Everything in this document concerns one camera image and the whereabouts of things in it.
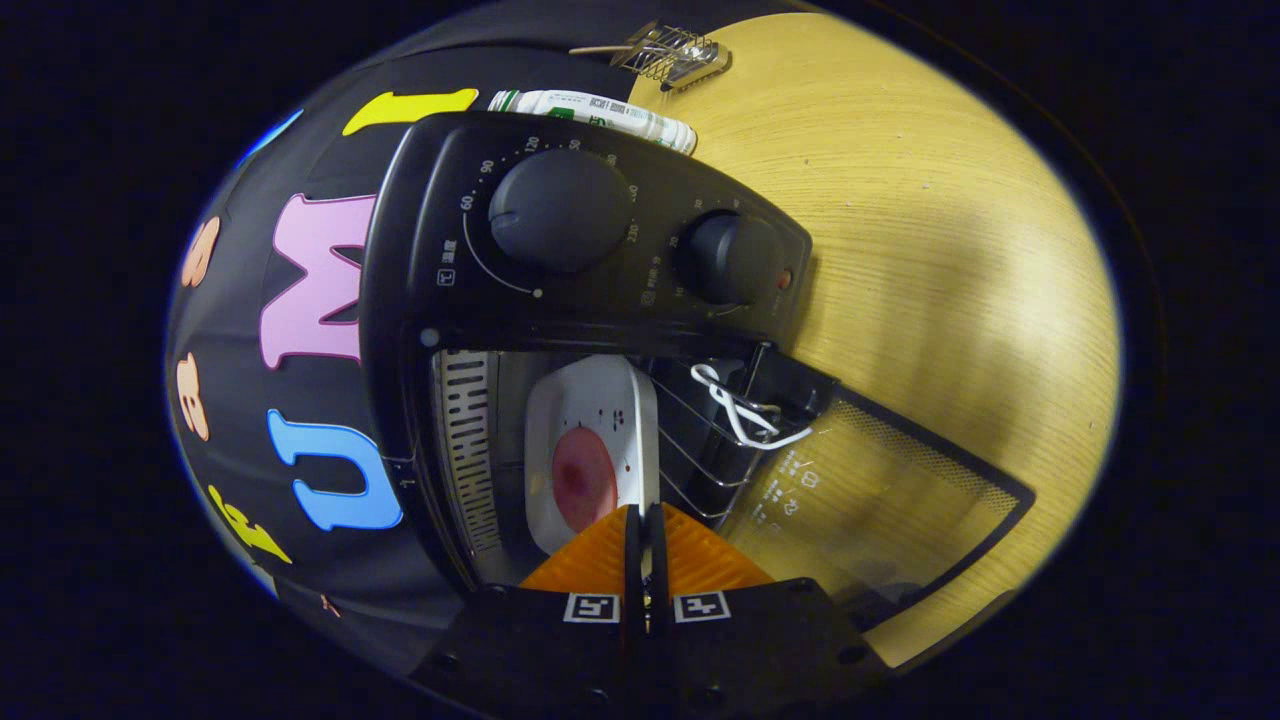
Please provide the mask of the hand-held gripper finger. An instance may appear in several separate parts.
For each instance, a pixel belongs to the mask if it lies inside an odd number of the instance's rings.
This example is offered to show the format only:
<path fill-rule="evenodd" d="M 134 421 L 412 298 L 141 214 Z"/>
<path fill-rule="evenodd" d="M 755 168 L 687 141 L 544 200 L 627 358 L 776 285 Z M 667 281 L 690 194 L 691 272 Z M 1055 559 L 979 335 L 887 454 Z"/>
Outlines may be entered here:
<path fill-rule="evenodd" d="M 669 506 L 645 516 L 649 717 L 850 717 L 891 671 L 809 577 L 776 580 Z"/>
<path fill-rule="evenodd" d="M 641 556 L 639 510 L 614 510 L 522 583 L 475 591 L 411 682 L 471 717 L 625 716 Z"/>

